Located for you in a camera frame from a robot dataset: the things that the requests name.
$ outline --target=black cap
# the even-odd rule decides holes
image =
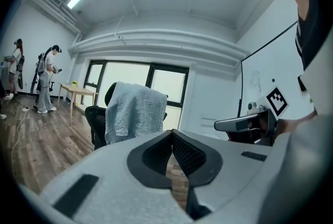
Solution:
[[[23,43],[23,42],[22,42],[22,39],[20,39],[20,38],[17,39],[17,40],[14,42],[14,45],[16,45],[17,43]]]
[[[52,50],[56,50],[56,51],[58,51],[58,52],[61,53],[61,49],[60,49],[60,47],[59,47],[58,45],[54,45],[54,46],[52,47]]]

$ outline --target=light blue towel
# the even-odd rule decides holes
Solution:
[[[117,82],[106,108],[107,144],[163,130],[167,96],[146,86]]]

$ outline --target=black window frame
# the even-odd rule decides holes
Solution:
[[[89,64],[89,67],[88,67],[88,70],[87,70],[85,80],[84,80],[83,88],[85,88],[86,86],[91,86],[91,87],[96,88],[96,93],[99,93],[100,86],[101,86],[101,83],[102,83],[102,80],[103,80],[105,67],[106,67],[107,63],[109,63],[109,62],[148,65],[149,66],[149,71],[148,71],[148,75],[147,75],[146,86],[149,87],[149,88],[151,88],[155,70],[185,74],[181,101],[180,102],[167,101],[167,103],[166,103],[168,106],[171,106],[171,107],[176,107],[176,108],[181,108],[181,109],[183,108],[184,100],[185,100],[186,87],[187,87],[189,68],[174,66],[174,65],[169,65],[169,64],[153,63],[153,62],[147,63],[147,62],[137,62],[137,61],[124,61],[124,60],[91,60],[90,64]],[[97,85],[88,83],[88,78],[89,78],[91,68],[92,68],[93,65],[96,65],[96,64],[102,64],[103,65],[102,69],[100,71],[100,75],[99,75],[99,78],[98,78]],[[98,95],[95,96],[95,101],[93,101],[94,105],[97,104],[97,101],[98,101]]]

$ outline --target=floor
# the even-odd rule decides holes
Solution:
[[[81,111],[73,109],[73,125],[70,125],[67,102],[61,100],[55,112],[25,114],[22,105],[31,108],[32,102],[33,97],[20,95],[16,101],[3,103],[7,119],[0,121],[0,147],[17,182],[39,194],[58,174],[89,155],[94,146],[90,127]],[[172,180],[172,195],[185,209],[188,180],[173,155],[166,170],[166,176]]]

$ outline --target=frosted glass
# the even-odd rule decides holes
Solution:
[[[94,64],[91,67],[90,74],[88,77],[88,83],[97,85],[100,72],[102,70],[102,64]]]
[[[96,88],[95,87],[91,87],[91,86],[88,86],[86,85],[85,86],[85,89],[88,89],[92,92],[96,92]],[[86,107],[90,107],[93,105],[93,96],[83,96],[83,104],[86,106]]]
[[[105,94],[110,86],[118,81],[145,86],[149,67],[149,65],[145,64],[108,62],[100,85],[97,105],[101,108],[106,108],[104,102]]]
[[[182,109],[172,106],[167,106],[165,112],[168,114],[163,122],[163,130],[178,129],[181,119]]]
[[[184,73],[155,70],[151,89],[168,95],[168,101],[180,103],[184,87]]]

